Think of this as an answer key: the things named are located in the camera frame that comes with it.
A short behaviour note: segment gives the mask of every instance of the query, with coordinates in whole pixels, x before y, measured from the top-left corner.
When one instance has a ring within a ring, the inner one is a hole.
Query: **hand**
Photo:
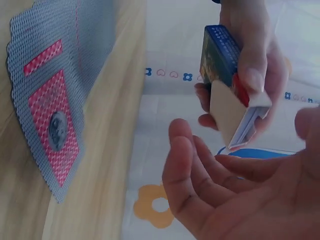
[[[263,0],[222,0],[220,23],[227,27],[242,48],[238,60],[239,78],[248,91],[265,90],[272,100],[272,108],[265,119],[255,123],[256,137],[270,124],[278,101],[288,81],[288,68],[272,31]],[[209,112],[210,96],[204,85],[195,85],[202,108]],[[218,130],[209,114],[200,116],[204,127]]]
[[[198,240],[320,239],[320,107],[301,110],[295,126],[303,151],[260,160],[214,157],[174,120],[162,175],[174,216]]]

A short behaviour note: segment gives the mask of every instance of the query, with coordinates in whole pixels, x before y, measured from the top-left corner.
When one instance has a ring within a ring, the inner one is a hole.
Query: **playing card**
[[[113,9],[112,0],[78,1],[76,27],[82,84],[86,94],[89,94],[115,42]]]
[[[12,81],[18,81],[21,79],[21,75],[28,76],[30,73],[25,72],[26,67],[32,62],[35,63],[37,57],[42,54],[44,56],[41,58],[41,64],[44,64],[45,60],[47,62],[61,54],[64,50],[68,51],[73,58],[77,56],[76,46],[73,43],[76,36],[68,35],[67,28],[61,28],[61,31],[48,29],[47,32],[38,31],[38,35],[22,35],[21,38],[16,38],[8,45],[8,62],[12,61],[19,65],[18,68],[10,68],[10,64],[8,65]]]
[[[70,38],[75,38],[75,27],[70,23],[69,25],[66,25],[65,22],[61,19],[55,19],[52,20],[52,22],[42,22],[38,24],[37,27],[30,28],[29,30],[21,32],[20,34],[17,34],[17,31],[13,29],[11,32],[11,43],[16,44],[21,39],[24,39],[23,43],[25,45],[28,45],[32,44],[32,41],[43,41],[42,38],[44,38],[45,36],[55,36],[67,33]]]
[[[10,30],[16,36],[24,35],[33,29],[43,29],[43,26],[54,25],[56,21],[68,23],[75,19],[77,0],[41,0],[35,2],[10,21]]]
[[[40,68],[43,64],[46,64],[48,61],[54,57],[62,54],[63,46],[62,39],[57,40],[51,46],[46,48],[44,51],[39,53],[35,58],[28,62],[23,67],[23,73],[27,77]]]
[[[45,155],[61,187],[79,154],[64,71],[60,70],[28,98]]]

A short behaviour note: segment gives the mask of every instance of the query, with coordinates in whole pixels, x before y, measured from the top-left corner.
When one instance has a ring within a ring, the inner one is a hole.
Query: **finger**
[[[194,152],[196,148],[194,147],[194,139],[191,128],[188,122],[184,119],[177,118],[170,123],[169,126],[169,141],[172,142],[176,137],[185,137],[191,142]]]
[[[230,149],[229,149],[229,151],[231,152],[231,153],[234,153],[234,152],[236,152],[236,151],[238,151],[238,150],[240,150],[240,149],[242,149],[242,148],[245,148],[247,145],[248,145],[248,143],[249,142],[245,142],[243,145],[241,145],[241,146],[236,146],[236,147],[231,147]]]
[[[309,130],[305,140],[306,157],[303,159],[303,164],[306,171],[318,180],[320,178],[320,107],[313,110],[309,122]]]
[[[195,89],[206,89],[206,86],[204,83],[198,82],[194,85]]]
[[[238,60],[238,74],[243,85],[251,91],[263,92],[267,72],[269,29],[252,26],[242,35],[243,48]]]
[[[197,142],[198,137],[193,136],[194,142]],[[204,200],[206,203],[211,206],[217,208],[218,206],[224,204],[231,198],[233,198],[236,194],[231,190],[220,186],[213,182],[208,172],[204,168],[198,156],[197,162],[199,163],[198,167],[193,167],[191,170],[191,180],[194,187],[195,192],[198,196]]]
[[[265,76],[264,89],[274,104],[282,98],[289,78],[286,60],[276,39],[269,45],[267,59],[268,68]]]
[[[194,138],[194,144],[200,161],[212,180],[235,193],[252,190],[257,186],[252,181],[239,179],[238,176],[227,170],[221,163],[216,161],[210,150],[199,137]]]
[[[199,160],[194,144],[194,137],[189,124],[183,119],[175,119],[169,127],[169,139],[171,145],[173,141],[181,137],[188,139],[192,145],[193,157],[190,179],[195,192],[202,200],[213,207],[217,207],[225,203],[234,195],[234,193],[212,181]]]
[[[193,156],[188,138],[172,139],[162,182],[173,215],[197,237],[214,208],[201,200],[193,188],[190,178]]]
[[[264,119],[258,118],[254,125],[257,133],[254,136],[257,138],[263,133],[271,124],[272,119],[275,116],[280,99],[283,96],[287,81],[288,81],[288,68],[284,57],[280,51],[278,43],[273,40],[268,49],[268,68],[265,77],[265,91],[272,101],[272,107],[270,108],[267,116]]]
[[[201,104],[202,109],[205,112],[208,113],[210,111],[210,95],[209,95],[209,92],[204,88],[196,88],[195,89],[195,94],[200,100],[200,104]]]
[[[211,128],[213,130],[218,131],[217,123],[210,114],[201,115],[198,118],[198,122],[203,127]]]
[[[242,158],[231,155],[217,155],[215,159],[230,172],[254,182],[264,182],[276,172],[287,157],[271,159]]]
[[[306,140],[309,134],[309,128],[312,122],[312,119],[315,114],[317,114],[317,109],[314,107],[303,108],[299,110],[294,119],[294,125],[296,134],[302,140]]]

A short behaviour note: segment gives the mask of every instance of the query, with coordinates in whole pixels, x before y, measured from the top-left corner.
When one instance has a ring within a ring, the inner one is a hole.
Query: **palm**
[[[199,240],[320,239],[319,123],[320,108],[300,111],[306,149],[259,160],[214,157],[186,121],[174,120],[162,176],[173,214]]]
[[[250,186],[252,182],[247,180],[234,179],[233,182],[225,182],[225,187],[238,194],[216,208],[215,215],[227,217],[220,219],[217,229],[212,228],[211,231],[207,231],[206,234],[209,235],[203,236],[203,239],[210,239],[209,236],[217,232],[220,235],[217,235],[216,239],[226,240],[319,239],[320,233],[319,231],[317,233],[319,220],[317,219],[320,218],[320,182],[315,181],[304,170],[301,158],[303,154],[277,159],[272,163],[276,170],[273,169],[275,172],[270,177],[271,169],[266,169],[265,175],[263,168],[256,173],[264,175],[263,178],[247,172],[251,176],[245,177],[256,181],[256,186]],[[242,186],[237,186],[238,181],[244,181],[241,183]],[[249,188],[252,187],[252,190],[246,190],[245,182]]]

